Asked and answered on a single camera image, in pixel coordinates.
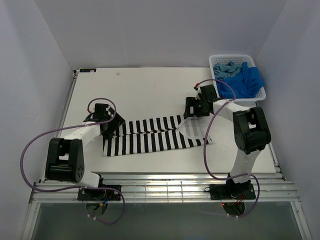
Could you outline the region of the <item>black white striped tank top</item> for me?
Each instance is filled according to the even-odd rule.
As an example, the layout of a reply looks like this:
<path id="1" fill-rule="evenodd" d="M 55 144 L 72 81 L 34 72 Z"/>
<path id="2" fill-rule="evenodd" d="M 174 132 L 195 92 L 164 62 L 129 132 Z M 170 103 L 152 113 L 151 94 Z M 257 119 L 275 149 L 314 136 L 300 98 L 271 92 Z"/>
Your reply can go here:
<path id="1" fill-rule="evenodd" d="M 182 115 L 125 122 L 114 136 L 104 142 L 103 155 L 116 157 L 211 145 L 210 136 L 197 117 Z"/>

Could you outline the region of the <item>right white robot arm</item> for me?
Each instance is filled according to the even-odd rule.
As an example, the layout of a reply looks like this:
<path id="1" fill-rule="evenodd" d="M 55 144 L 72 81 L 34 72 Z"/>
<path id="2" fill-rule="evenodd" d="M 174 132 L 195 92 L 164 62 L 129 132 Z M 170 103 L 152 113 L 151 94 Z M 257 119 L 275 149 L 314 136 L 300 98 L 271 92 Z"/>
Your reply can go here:
<path id="1" fill-rule="evenodd" d="M 271 142 L 269 126 L 261 107 L 245 107 L 233 99 L 218 97 L 213 84 L 195 85 L 196 97 L 187 97 L 183 116 L 223 117 L 233 124 L 237 154 L 231 171 L 223 179 L 224 184 L 211 184 L 207 192 L 211 200 L 256 200 L 259 190 L 254 190 L 251 180 L 257 157 Z"/>

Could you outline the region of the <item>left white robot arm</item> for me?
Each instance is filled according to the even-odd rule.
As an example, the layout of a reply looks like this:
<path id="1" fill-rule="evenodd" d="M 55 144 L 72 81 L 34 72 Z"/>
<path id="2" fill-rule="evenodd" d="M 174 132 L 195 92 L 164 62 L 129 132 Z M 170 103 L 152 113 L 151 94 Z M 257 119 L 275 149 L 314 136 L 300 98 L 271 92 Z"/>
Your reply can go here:
<path id="1" fill-rule="evenodd" d="M 48 180 L 89 187 L 88 193 L 100 200 L 106 195 L 103 178 L 85 168 L 84 148 L 95 138 L 111 139 L 125 119 L 105 103 L 96 103 L 82 125 L 65 137 L 54 137 L 48 146 L 45 177 Z"/>

